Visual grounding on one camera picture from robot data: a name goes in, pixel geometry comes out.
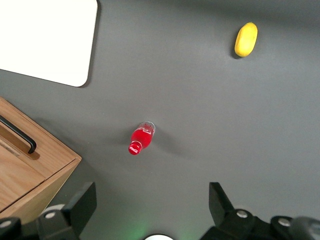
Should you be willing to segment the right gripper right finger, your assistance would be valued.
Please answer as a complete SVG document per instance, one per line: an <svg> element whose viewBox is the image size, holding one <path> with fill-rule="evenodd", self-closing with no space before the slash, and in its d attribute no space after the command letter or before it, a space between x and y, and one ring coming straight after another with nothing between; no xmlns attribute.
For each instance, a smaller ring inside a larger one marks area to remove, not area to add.
<svg viewBox="0 0 320 240"><path fill-rule="evenodd" d="M265 222L248 210L234 208L218 182L209 184L208 206L214 222L202 240L292 240L292 218L274 216Z"/></svg>

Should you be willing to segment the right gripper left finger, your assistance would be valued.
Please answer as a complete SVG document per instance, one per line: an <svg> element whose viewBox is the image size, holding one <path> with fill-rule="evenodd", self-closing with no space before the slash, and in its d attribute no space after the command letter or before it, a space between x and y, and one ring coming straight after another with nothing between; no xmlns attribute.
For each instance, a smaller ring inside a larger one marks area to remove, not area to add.
<svg viewBox="0 0 320 240"><path fill-rule="evenodd" d="M79 240L97 208L96 184L87 182L67 204L46 208L29 223L19 217L0 219L2 240Z"/></svg>

